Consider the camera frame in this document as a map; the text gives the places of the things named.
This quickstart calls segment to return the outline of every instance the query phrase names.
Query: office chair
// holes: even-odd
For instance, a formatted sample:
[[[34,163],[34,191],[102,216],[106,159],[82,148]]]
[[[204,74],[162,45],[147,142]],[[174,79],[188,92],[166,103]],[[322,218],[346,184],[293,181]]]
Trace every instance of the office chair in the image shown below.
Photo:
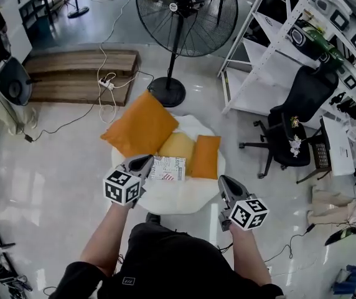
[[[307,66],[302,66],[298,70],[286,101],[271,109],[268,115],[269,128],[267,129],[262,121],[254,122],[254,126],[260,126],[263,131],[261,141],[264,142],[266,139],[267,143],[239,144],[239,148],[246,146],[268,148],[265,170],[264,173],[258,174],[258,178],[264,178],[268,174],[272,158],[281,164],[281,169],[286,169],[288,166],[306,166],[311,162],[305,129],[300,123],[298,127],[292,128],[291,117],[297,116],[298,120],[303,123],[309,121],[319,107],[333,94],[338,84],[337,74],[327,70],[323,65],[317,70]],[[297,157],[290,152],[289,140],[292,141],[294,135],[305,140],[301,143]]]

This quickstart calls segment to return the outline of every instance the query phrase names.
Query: white pouf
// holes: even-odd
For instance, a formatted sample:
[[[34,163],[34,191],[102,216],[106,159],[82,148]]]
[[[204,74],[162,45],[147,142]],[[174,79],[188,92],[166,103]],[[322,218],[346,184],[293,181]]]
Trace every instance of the white pouf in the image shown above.
[[[185,133],[196,141],[198,135],[213,136],[212,130],[203,126],[192,115],[175,116],[179,126],[174,133]],[[112,167],[124,161],[124,156],[116,149],[111,150]],[[225,158],[218,151],[218,176],[225,174]],[[216,179],[185,177],[185,181],[163,181],[147,179],[146,192],[138,204],[156,215],[192,214],[199,211],[219,193]]]

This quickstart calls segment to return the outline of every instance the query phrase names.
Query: floor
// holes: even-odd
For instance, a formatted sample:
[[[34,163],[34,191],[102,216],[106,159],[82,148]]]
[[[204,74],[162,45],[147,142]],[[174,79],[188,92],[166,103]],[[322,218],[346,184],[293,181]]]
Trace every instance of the floor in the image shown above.
[[[144,47],[146,49],[148,51],[141,54],[141,70],[155,77],[164,76],[165,70],[155,69],[155,62],[151,60],[162,54],[161,48]],[[255,235],[263,258],[269,259],[281,251],[293,234],[302,234],[306,230],[312,185],[354,196],[354,179],[351,176],[327,176],[319,182],[312,179],[296,185],[296,180],[306,175],[312,166],[282,171],[276,163],[272,164],[265,179],[257,179],[256,174],[266,161],[266,151],[258,148],[240,150],[238,142],[259,141],[260,130],[253,127],[253,121],[265,121],[265,117],[236,110],[222,115],[223,92],[221,81],[215,76],[216,70],[195,74],[182,69],[185,64],[190,66],[189,60],[177,59],[173,76],[185,85],[187,96],[183,104],[171,112],[193,114],[221,135],[220,149],[227,161],[226,174],[241,181],[267,203],[270,215]],[[139,75],[129,104],[148,83],[149,77]],[[28,131],[32,136],[37,136],[42,129],[55,130],[84,114],[89,105],[44,104],[37,105],[37,109],[39,125]],[[118,116],[124,111],[125,108],[120,108]],[[17,244],[11,249],[11,257],[17,270],[27,276],[34,289],[29,294],[31,298],[41,298],[44,287],[58,284],[65,267],[77,260],[110,206],[101,190],[101,179],[111,166],[110,145],[100,140],[107,127],[100,121],[95,107],[85,118],[56,134],[44,133],[32,144],[24,141],[22,136],[8,135],[6,130],[1,134],[0,232],[6,242]],[[222,205],[218,196],[213,202]],[[122,254],[125,254],[131,228],[144,221],[146,213],[139,206],[130,211],[121,245]],[[164,216],[162,224],[208,239],[210,204],[196,214]],[[288,258],[286,249],[268,263],[273,282],[289,299],[329,298],[329,288],[339,269],[347,264],[356,265],[356,236],[324,247],[334,229],[329,225],[316,227],[305,237],[293,240],[292,259]],[[230,233],[223,233],[218,228],[218,245],[225,247],[230,242]],[[232,265],[232,251],[225,256]]]
[[[88,6],[89,12],[76,18],[69,19],[67,14],[74,10],[70,5],[61,8],[58,17],[54,16],[55,24],[49,28],[46,17],[38,22],[40,30],[35,32],[32,39],[34,49],[49,47],[66,47],[82,43],[99,43],[104,41],[113,27],[113,22],[120,15],[121,8],[128,0],[78,0],[79,7]],[[238,0],[239,15],[236,29],[232,38],[214,55],[225,57],[233,44],[233,38],[240,30],[255,0]],[[124,7],[115,31],[108,42],[124,44],[156,44],[157,42],[145,30],[138,17],[135,0]]]

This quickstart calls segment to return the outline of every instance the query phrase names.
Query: shirt logo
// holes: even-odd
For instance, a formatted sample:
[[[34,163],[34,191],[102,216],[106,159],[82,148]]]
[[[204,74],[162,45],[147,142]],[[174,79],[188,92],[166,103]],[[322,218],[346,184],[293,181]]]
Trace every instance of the shirt logo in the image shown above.
[[[123,285],[133,286],[134,283],[135,283],[135,278],[133,278],[133,277],[124,277],[123,278]]]

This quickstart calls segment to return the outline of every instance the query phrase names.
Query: fan base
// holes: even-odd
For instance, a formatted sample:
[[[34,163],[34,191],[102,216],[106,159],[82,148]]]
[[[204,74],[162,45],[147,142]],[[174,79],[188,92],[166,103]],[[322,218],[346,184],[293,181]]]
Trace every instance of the fan base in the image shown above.
[[[68,18],[73,18],[73,17],[79,17],[84,13],[87,13],[90,10],[89,7],[82,7],[81,9],[79,9],[78,11],[74,10],[72,12],[70,12],[67,17]]]
[[[148,89],[164,107],[176,107],[185,100],[186,90],[184,85],[174,78],[171,78],[170,89],[166,89],[167,79],[167,77],[155,79],[149,84]]]

